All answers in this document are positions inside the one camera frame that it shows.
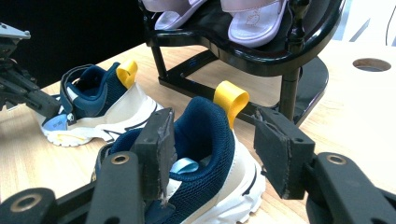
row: white sneaker sole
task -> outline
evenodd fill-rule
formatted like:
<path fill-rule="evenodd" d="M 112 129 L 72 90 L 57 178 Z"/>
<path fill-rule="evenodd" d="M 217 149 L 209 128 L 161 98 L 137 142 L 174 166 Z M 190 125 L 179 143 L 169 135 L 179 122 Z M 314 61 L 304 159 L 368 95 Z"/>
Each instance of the white sneaker sole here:
<path fill-rule="evenodd" d="M 192 223 L 237 223 L 246 222 L 250 213 L 255 213 L 262 204 L 265 191 L 265 177 L 261 175 L 261 167 L 255 163 L 256 174 L 247 175 L 241 185 L 227 198 L 203 213 Z"/>
<path fill-rule="evenodd" d="M 108 143 L 116 141 L 116 139 L 128 130 L 143 128 L 152 112 L 162 109 L 150 97 L 141 105 L 137 113 L 122 122 L 114 124 L 99 124 L 95 127 L 77 127 L 68 131 L 46 131 L 42 128 L 42 132 L 47 139 L 56 146 L 77 147 L 90 142 L 93 138 L 102 138 Z"/>

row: sneaker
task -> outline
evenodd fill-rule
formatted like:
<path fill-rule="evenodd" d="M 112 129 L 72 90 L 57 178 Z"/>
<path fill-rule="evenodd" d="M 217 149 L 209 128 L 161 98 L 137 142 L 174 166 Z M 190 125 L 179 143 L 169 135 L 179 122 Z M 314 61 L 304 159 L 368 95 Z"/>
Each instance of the sneaker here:
<path fill-rule="evenodd" d="M 103 159 L 130 150 L 141 130 L 131 130 L 99 151 L 92 180 L 100 178 Z M 150 203 L 146 223 L 245 222 L 262 203 L 265 178 L 230 129 L 225 111 L 206 98 L 192 98 L 174 130 L 177 161 L 169 175 L 168 205 L 163 209 L 160 200 Z"/>
<path fill-rule="evenodd" d="M 137 67 L 131 62 L 134 72 Z M 107 71 L 96 65 L 83 65 L 64 74 L 59 114 L 44 118 L 37 114 L 42 133 L 57 146 L 76 147 L 102 138 L 114 142 L 128 130 L 144 127 L 153 111 L 162 109 L 131 79 L 118 74 L 119 63 Z"/>

